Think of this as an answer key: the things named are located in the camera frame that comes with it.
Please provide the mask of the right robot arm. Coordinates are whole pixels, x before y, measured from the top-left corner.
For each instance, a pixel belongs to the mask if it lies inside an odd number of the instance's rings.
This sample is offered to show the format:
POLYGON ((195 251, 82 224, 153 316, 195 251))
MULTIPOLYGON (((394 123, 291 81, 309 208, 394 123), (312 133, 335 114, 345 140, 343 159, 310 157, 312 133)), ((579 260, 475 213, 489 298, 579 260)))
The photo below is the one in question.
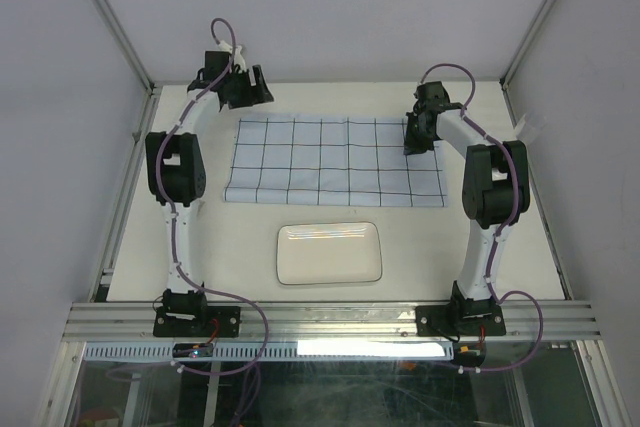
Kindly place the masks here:
POLYGON ((527 149, 501 142, 454 103, 440 82, 419 85, 406 114, 404 154, 433 151, 446 142, 464 160, 461 201, 470 221, 462 271, 452 287, 448 325, 459 334, 479 327, 498 306, 493 286, 504 245, 530 205, 527 149))

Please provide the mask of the blue checkered cloth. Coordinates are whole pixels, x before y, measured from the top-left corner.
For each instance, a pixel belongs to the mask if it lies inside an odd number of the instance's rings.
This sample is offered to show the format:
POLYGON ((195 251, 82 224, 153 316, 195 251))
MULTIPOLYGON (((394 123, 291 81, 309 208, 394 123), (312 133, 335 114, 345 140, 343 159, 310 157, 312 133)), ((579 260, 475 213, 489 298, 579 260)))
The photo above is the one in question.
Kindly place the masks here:
POLYGON ((243 117, 227 202, 445 208, 442 150, 404 151, 406 120, 258 114, 243 117))

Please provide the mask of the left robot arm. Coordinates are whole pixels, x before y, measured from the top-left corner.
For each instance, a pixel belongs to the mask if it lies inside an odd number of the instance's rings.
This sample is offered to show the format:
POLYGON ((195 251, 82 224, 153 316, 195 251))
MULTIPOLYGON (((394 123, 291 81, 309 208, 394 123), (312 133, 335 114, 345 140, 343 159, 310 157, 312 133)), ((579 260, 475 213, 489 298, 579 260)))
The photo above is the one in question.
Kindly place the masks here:
POLYGON ((164 325, 175 322, 194 336, 213 323, 196 247, 195 222, 207 186, 199 136, 223 107, 272 100, 261 67, 248 67, 238 47, 207 51, 172 127, 146 135, 148 188, 160 205, 168 238, 169 273, 158 309, 164 325))

